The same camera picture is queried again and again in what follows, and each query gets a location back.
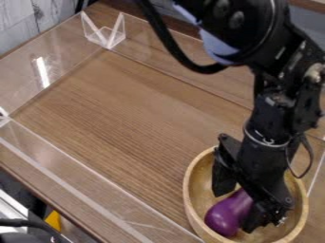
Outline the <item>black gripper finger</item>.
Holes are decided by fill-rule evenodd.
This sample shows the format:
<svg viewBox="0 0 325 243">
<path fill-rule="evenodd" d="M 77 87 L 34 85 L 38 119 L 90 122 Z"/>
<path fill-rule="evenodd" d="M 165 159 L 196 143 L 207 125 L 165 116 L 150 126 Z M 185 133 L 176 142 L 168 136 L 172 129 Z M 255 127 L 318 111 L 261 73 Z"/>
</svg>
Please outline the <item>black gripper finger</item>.
<svg viewBox="0 0 325 243">
<path fill-rule="evenodd" d="M 215 148 L 212 151 L 212 194 L 215 197 L 231 193 L 236 187 L 232 158 Z"/>
<path fill-rule="evenodd" d="M 244 217 L 240 228 L 245 233 L 253 232 L 259 227 L 276 224 L 276 202 L 274 200 L 259 200 L 252 202 L 247 217 Z"/>
</svg>

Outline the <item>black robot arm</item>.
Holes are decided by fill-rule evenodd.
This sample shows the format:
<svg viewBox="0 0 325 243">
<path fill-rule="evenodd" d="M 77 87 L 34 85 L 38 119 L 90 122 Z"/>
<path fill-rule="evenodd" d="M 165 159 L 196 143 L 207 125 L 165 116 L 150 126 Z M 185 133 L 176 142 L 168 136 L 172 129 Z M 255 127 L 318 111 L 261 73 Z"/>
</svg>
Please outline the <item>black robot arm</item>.
<svg viewBox="0 0 325 243">
<path fill-rule="evenodd" d="M 284 183 L 306 131 L 320 118 L 325 50 L 290 20 L 287 0 L 173 0 L 199 28 L 215 72 L 244 65 L 253 73 L 253 108 L 243 138 L 221 134 L 213 150 L 212 192 L 225 199 L 205 220 L 220 234 L 278 225 L 294 207 Z"/>
</svg>

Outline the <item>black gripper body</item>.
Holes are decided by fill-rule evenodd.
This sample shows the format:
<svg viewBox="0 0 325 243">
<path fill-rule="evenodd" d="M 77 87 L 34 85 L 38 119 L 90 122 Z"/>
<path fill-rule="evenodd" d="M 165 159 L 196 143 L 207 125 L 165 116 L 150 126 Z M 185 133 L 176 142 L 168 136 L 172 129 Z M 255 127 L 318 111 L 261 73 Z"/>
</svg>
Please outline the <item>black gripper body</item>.
<svg viewBox="0 0 325 243">
<path fill-rule="evenodd" d="M 236 140 L 221 133 L 215 148 L 232 158 L 236 184 L 252 202 L 264 199 L 276 202 L 278 225 L 286 218 L 287 211 L 294 208 L 294 199 L 284 183 L 287 145 L 265 145 L 248 134 L 244 134 L 243 140 Z"/>
</svg>

